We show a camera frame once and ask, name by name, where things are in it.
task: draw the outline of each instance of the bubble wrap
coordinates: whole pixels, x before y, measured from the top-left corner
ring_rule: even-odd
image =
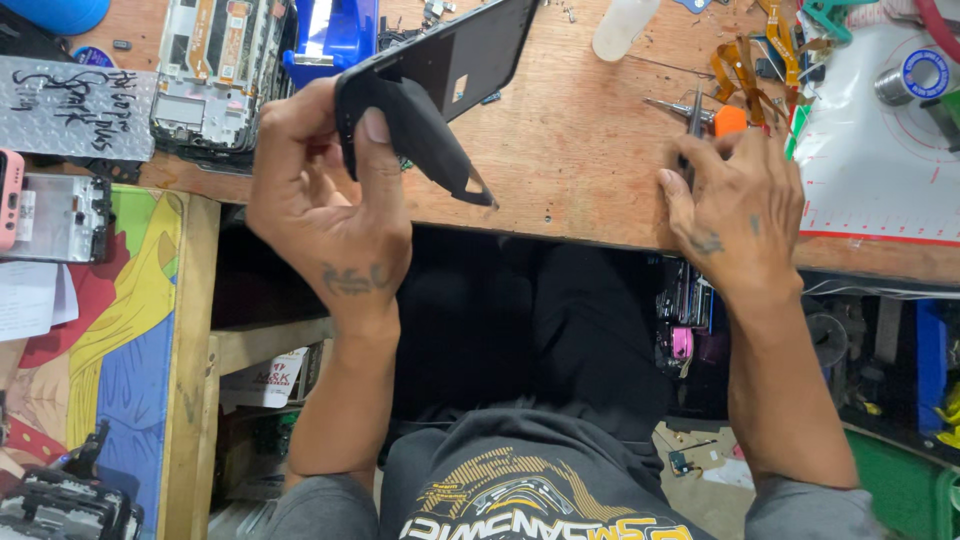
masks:
[[[147,161],[156,73],[0,56],[0,148]]]

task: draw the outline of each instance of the pink phone case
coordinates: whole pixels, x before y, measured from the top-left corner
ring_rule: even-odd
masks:
[[[5,159],[3,184],[0,185],[0,252],[13,247],[16,221],[20,217],[20,190],[23,188],[23,157],[0,148]]]

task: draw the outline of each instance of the teal clip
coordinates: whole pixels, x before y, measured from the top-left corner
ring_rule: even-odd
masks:
[[[847,18],[847,6],[859,4],[875,4],[879,0],[819,0],[804,2],[804,11],[814,20],[824,25],[828,37],[836,37],[842,43],[849,43],[853,35],[843,25]]]

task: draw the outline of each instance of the fingernail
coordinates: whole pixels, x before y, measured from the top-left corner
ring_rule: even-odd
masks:
[[[380,144],[390,142],[390,128],[387,127],[387,118],[383,115],[382,110],[370,107],[364,112],[360,122],[363,124],[363,129],[367,132],[370,140]]]

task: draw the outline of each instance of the hand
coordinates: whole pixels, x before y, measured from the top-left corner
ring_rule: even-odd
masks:
[[[693,194],[676,172],[657,173],[684,256],[728,301],[771,290],[799,294],[792,256],[804,191],[781,141],[752,128],[712,142],[684,135],[670,149],[696,169]]]
[[[362,203],[337,191],[324,172],[343,167],[335,82],[314,81],[261,110],[247,224],[310,283],[339,334],[398,335],[395,295],[413,234],[400,166],[383,112],[367,109],[354,134]]]

